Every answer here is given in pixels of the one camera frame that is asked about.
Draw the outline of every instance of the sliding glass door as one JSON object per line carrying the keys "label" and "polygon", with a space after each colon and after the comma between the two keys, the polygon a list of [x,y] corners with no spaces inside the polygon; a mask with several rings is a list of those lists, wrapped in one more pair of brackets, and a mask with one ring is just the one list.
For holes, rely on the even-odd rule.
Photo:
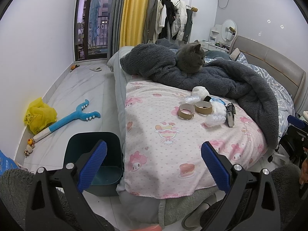
{"label": "sliding glass door", "polygon": [[77,1],[78,12],[75,16],[76,60],[107,57],[111,2],[112,0]]}

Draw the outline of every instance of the headboard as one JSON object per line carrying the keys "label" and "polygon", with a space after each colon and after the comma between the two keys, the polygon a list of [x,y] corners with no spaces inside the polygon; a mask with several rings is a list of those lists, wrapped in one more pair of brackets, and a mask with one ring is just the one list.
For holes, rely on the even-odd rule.
{"label": "headboard", "polygon": [[229,54],[238,48],[250,64],[264,68],[292,95],[294,104],[303,87],[306,72],[282,54],[242,36],[233,40]]}

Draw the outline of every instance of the dark green trash bin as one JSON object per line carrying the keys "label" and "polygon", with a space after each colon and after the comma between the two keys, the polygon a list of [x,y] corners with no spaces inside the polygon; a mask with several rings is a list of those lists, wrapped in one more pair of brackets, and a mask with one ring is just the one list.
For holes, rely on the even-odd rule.
{"label": "dark green trash bin", "polygon": [[107,144],[107,155],[95,175],[91,186],[86,189],[97,196],[116,196],[116,186],[123,175],[123,158],[118,136],[110,132],[78,133],[67,144],[63,166],[76,162],[83,154],[91,151],[98,140]]}

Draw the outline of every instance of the cat ear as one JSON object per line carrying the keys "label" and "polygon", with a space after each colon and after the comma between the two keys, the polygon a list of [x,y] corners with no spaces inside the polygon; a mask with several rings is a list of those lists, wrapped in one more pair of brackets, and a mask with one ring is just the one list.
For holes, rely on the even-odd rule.
{"label": "cat ear", "polygon": [[201,47],[201,44],[197,44],[193,47],[193,49],[195,50],[195,52],[199,52],[200,51],[200,47]]}

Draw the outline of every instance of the metal bolt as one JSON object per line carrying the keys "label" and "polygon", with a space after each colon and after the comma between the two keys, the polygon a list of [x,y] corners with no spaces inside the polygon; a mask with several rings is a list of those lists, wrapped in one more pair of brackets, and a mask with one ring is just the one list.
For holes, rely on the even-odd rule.
{"label": "metal bolt", "polygon": [[43,168],[43,167],[39,167],[38,170],[37,170],[37,172],[38,172],[39,174],[41,174],[42,172],[44,172],[44,168]]}
{"label": "metal bolt", "polygon": [[239,164],[235,164],[233,167],[234,167],[234,169],[235,169],[236,171],[241,171],[241,170],[242,170],[242,166],[239,165]]}
{"label": "metal bolt", "polygon": [[67,169],[72,169],[72,168],[74,168],[74,163],[68,163],[68,164],[66,164],[66,166],[65,166]]}
{"label": "metal bolt", "polygon": [[270,173],[269,170],[266,169],[266,168],[264,168],[264,169],[262,170],[262,172],[263,172],[263,174],[265,174],[265,175],[268,175],[268,174]]}

